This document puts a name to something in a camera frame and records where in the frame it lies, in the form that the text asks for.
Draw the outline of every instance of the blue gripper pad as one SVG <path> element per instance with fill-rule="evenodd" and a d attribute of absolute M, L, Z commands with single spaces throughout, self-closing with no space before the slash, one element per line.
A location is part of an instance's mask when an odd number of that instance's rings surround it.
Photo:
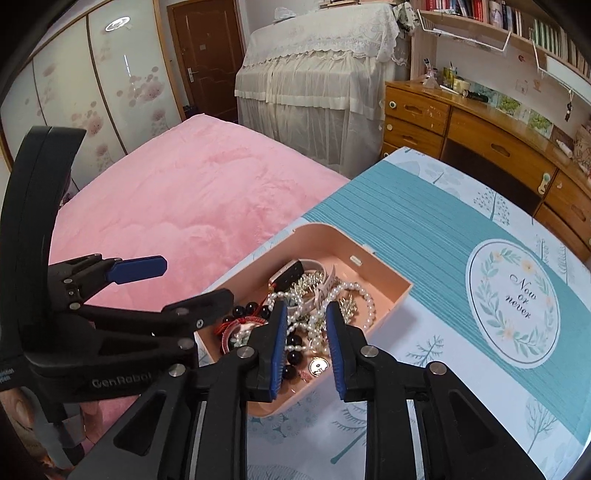
<path fill-rule="evenodd" d="M 133 281 L 161 277 L 167 268 L 168 263 L 166 259 L 160 255 L 155 257 L 132 258 L 131 260 L 119 260 L 107 272 L 106 279 L 108 282 L 115 282 L 117 285 L 121 285 Z"/>

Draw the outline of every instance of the pink bed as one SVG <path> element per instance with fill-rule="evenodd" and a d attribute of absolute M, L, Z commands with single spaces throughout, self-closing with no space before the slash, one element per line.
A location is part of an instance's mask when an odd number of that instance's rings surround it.
<path fill-rule="evenodd" d="M 59 212 L 50 262 L 163 255 L 161 278 L 90 303 L 159 311 L 201 293 L 347 179 L 239 125 L 198 115 L 126 156 Z M 110 426 L 132 400 L 101 402 Z"/>

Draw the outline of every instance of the metal screw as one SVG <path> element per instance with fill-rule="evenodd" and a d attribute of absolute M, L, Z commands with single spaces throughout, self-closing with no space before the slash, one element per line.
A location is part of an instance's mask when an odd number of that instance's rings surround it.
<path fill-rule="evenodd" d="M 429 365 L 429 370 L 435 375 L 445 375 L 447 372 L 447 367 L 441 362 L 433 362 L 431 365 Z"/>
<path fill-rule="evenodd" d="M 240 358 L 250 358 L 255 354 L 255 349 L 248 345 L 241 346 L 238 350 L 236 350 L 236 354 Z"/>
<path fill-rule="evenodd" d="M 168 374 L 171 377 L 180 377 L 187 371 L 187 368 L 183 364 L 174 364 L 168 369 Z"/>
<path fill-rule="evenodd" d="M 361 347 L 361 355 L 372 358 L 377 356 L 377 354 L 379 353 L 379 350 L 377 347 L 374 347 L 373 345 L 365 345 L 363 347 Z"/>
<path fill-rule="evenodd" d="M 181 350 L 190 350 L 193 348 L 193 345 L 195 345 L 195 342 L 193 342 L 190 338 L 181 338 L 178 341 L 178 346 L 181 348 Z"/>

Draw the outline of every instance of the coin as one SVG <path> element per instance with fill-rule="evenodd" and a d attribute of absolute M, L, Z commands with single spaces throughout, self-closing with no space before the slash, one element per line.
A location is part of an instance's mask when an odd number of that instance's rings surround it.
<path fill-rule="evenodd" d="M 319 356 L 315 356 L 310 362 L 310 373 L 318 377 L 324 370 L 329 367 L 329 363 Z"/>

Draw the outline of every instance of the watch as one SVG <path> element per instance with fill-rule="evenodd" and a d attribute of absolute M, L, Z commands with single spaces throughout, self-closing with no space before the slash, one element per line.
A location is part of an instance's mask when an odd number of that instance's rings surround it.
<path fill-rule="evenodd" d="M 330 283 L 334 282 L 334 269 L 331 275 L 328 275 L 328 278 L 326 269 L 322 263 L 316 260 L 308 259 L 292 260 L 269 279 L 269 290 L 289 291 L 291 286 L 309 271 L 317 271 L 322 273 L 322 281 L 320 285 L 315 288 L 315 290 L 325 290 L 327 289 L 326 284 L 328 281 Z M 313 296 L 312 298 L 304 301 L 302 304 L 302 313 L 310 313 L 316 307 L 316 296 Z M 288 307 L 287 310 L 290 314 L 293 314 L 296 310 L 296 307 Z"/>

